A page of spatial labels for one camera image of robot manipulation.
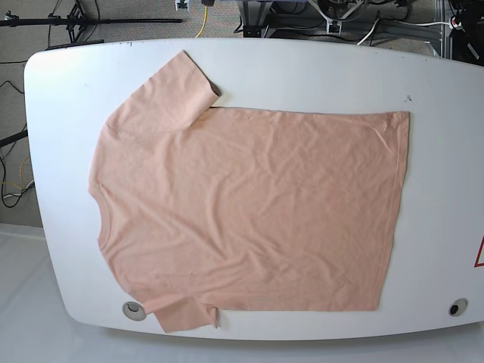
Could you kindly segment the peach pink T-shirt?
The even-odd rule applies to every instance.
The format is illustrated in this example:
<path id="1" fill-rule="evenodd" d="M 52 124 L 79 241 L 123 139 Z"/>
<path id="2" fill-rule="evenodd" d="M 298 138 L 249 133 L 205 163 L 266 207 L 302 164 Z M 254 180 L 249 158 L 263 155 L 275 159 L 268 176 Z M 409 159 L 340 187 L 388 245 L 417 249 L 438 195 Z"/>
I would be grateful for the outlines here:
<path id="1" fill-rule="evenodd" d="M 410 115 L 218 107 L 178 53 L 107 118 L 88 190 L 120 287 L 167 332 L 221 310 L 372 312 Z"/>

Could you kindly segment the black tripod stand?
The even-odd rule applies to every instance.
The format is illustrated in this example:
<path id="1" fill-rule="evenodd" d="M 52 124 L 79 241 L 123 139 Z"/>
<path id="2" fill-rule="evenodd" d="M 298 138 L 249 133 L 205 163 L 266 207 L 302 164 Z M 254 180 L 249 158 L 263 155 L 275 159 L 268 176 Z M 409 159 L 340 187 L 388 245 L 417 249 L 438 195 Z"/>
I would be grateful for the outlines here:
<path id="1" fill-rule="evenodd" d="M 104 40 L 90 41 L 95 30 L 100 25 L 114 24 L 165 24 L 165 23 L 182 23 L 181 18 L 134 18 L 134 19 L 104 19 L 101 17 L 101 11 L 98 1 L 95 1 L 97 17 L 92 18 L 87 15 L 82 7 L 81 1 L 75 1 L 68 15 L 62 17 L 55 14 L 61 1 L 57 1 L 53 10 L 46 18 L 29 18 L 23 19 L 12 14 L 11 11 L 5 13 L 4 19 L 1 20 L 1 28 L 15 28 L 26 26 L 47 26 L 47 50 L 53 50 L 62 47 L 71 47 L 77 45 L 90 45 L 103 43 Z M 51 45 L 51 29 L 53 26 L 63 26 L 67 31 L 69 42 L 65 45 Z"/>

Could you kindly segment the red triangle sticker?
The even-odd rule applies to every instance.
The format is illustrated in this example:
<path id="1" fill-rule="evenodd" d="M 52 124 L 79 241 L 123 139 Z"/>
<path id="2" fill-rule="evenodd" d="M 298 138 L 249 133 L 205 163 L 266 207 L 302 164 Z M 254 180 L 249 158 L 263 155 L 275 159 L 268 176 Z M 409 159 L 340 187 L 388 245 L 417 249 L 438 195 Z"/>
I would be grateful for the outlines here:
<path id="1" fill-rule="evenodd" d="M 481 243 L 479 245 L 479 250 L 476 256 L 476 260 L 474 263 L 475 268 L 483 267 L 484 262 L 483 262 L 483 247 L 484 247 L 484 238 L 481 240 Z"/>

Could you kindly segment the aluminium frame stand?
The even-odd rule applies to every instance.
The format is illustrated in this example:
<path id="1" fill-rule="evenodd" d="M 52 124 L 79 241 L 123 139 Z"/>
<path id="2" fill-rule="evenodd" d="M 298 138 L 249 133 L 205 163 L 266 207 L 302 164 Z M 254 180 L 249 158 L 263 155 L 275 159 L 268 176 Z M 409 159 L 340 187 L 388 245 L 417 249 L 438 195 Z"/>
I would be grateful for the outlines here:
<path id="1" fill-rule="evenodd" d="M 418 16 L 414 1 L 238 1 L 235 34 L 324 39 L 376 46 L 397 39 L 423 42 L 433 55 L 452 56 L 450 8 L 434 1 Z"/>

